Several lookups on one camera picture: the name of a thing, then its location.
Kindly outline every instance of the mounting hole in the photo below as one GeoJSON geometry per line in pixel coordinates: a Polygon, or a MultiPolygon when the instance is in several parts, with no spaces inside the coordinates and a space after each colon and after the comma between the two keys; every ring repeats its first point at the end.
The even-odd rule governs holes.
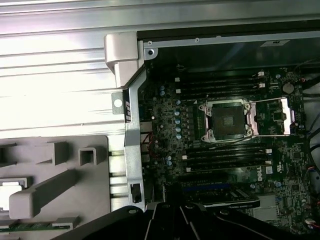
{"type": "Polygon", "coordinates": [[[137,210],[131,209],[131,210],[129,210],[129,213],[130,213],[130,214],[136,214],[136,213],[137,213],[137,210]]]}
{"type": "Polygon", "coordinates": [[[122,106],[122,101],[121,99],[116,99],[113,103],[113,105],[116,107],[116,108],[120,108],[122,106]]]}

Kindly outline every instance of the chip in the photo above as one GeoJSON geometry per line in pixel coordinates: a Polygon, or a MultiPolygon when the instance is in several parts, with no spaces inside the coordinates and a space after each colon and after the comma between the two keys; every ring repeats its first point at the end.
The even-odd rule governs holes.
{"type": "Polygon", "coordinates": [[[212,107],[213,133],[217,140],[246,134],[244,107],[212,107]]]}
{"type": "Polygon", "coordinates": [[[298,159],[301,159],[301,153],[300,152],[294,152],[293,153],[293,158],[298,160],[298,159]]]}

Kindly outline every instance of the gray plastic bracket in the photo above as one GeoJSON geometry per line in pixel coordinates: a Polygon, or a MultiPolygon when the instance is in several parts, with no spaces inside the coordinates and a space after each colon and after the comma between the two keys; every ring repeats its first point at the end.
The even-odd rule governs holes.
{"type": "Polygon", "coordinates": [[[52,158],[37,164],[52,164],[57,166],[65,163],[69,158],[69,144],[67,142],[48,142],[41,147],[48,146],[52,151],[52,158]]]}
{"type": "Polygon", "coordinates": [[[8,143],[8,144],[0,144],[0,168],[10,166],[10,165],[16,165],[17,162],[7,162],[4,156],[4,149],[17,146],[16,143],[8,143]]]}
{"type": "Polygon", "coordinates": [[[107,158],[107,151],[100,146],[87,146],[78,150],[78,159],[80,166],[88,163],[98,165],[107,158]]]}
{"type": "Polygon", "coordinates": [[[77,181],[77,171],[71,169],[12,194],[9,197],[10,218],[31,219],[35,217],[40,213],[41,208],[74,186],[77,181]]]}

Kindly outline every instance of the capacitor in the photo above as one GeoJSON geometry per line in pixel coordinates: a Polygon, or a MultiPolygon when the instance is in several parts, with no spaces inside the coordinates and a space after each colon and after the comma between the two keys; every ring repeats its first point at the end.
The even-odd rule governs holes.
{"type": "Polygon", "coordinates": [[[292,85],[292,83],[287,82],[282,86],[282,91],[285,94],[292,94],[295,90],[295,86],[292,85]]]}
{"type": "Polygon", "coordinates": [[[280,188],[282,186],[281,182],[279,181],[274,181],[274,185],[277,187],[277,188],[280,188]]]}

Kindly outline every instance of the screw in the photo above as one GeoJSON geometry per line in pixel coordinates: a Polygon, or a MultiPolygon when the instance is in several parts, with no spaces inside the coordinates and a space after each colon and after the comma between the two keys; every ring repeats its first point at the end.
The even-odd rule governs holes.
{"type": "Polygon", "coordinates": [[[220,214],[222,214],[222,215],[229,215],[229,211],[227,210],[227,209],[221,209],[220,210],[220,214]]]}

